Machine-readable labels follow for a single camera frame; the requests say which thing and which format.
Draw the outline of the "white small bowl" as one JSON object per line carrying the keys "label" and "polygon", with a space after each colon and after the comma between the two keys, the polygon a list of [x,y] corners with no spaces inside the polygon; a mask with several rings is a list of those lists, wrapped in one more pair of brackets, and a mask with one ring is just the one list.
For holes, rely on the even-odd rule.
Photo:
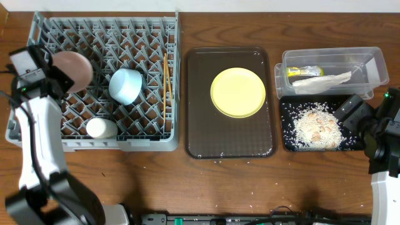
{"label": "white small bowl", "polygon": [[83,55],[72,51],[57,52],[52,56],[53,65],[74,81],[67,93],[85,89],[93,80],[93,68]]}

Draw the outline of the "white cup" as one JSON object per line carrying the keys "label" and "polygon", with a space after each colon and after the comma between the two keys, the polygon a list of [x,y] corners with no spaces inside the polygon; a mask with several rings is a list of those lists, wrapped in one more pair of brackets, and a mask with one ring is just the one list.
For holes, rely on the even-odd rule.
{"label": "white cup", "polygon": [[94,117],[86,124],[86,131],[94,139],[109,139],[117,136],[118,127],[108,119]]}

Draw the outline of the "light blue bowl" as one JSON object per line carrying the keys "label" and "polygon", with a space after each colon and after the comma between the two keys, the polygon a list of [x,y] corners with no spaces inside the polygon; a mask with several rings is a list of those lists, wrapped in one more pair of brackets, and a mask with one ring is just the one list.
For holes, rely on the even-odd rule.
{"label": "light blue bowl", "polygon": [[121,103],[129,105],[135,101],[142,89],[142,75],[132,69],[118,69],[109,82],[109,95]]}

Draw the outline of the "yellow round plate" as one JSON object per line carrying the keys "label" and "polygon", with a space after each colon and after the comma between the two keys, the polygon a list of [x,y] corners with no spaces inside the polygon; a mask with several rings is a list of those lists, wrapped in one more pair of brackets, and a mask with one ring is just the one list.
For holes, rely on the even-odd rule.
{"label": "yellow round plate", "polygon": [[262,108],[266,102],[266,88],[255,72],[232,67],[214,78],[210,96],[218,111],[230,118],[242,119]]}

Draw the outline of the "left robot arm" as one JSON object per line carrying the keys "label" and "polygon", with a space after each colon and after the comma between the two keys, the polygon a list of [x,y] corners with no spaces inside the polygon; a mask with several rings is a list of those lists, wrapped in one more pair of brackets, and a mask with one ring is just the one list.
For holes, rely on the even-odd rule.
{"label": "left robot arm", "polygon": [[91,63],[72,51],[41,45],[10,52],[9,103],[22,139],[19,191],[6,198],[18,224],[134,224],[123,204],[107,206],[68,170],[61,139],[61,101],[93,79]]}

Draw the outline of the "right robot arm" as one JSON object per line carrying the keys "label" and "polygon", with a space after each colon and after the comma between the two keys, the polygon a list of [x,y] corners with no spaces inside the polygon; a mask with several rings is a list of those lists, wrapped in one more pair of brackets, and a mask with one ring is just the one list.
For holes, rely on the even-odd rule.
{"label": "right robot arm", "polygon": [[369,158],[371,223],[399,224],[399,89],[390,87],[376,109],[354,94],[334,117],[361,139]]}

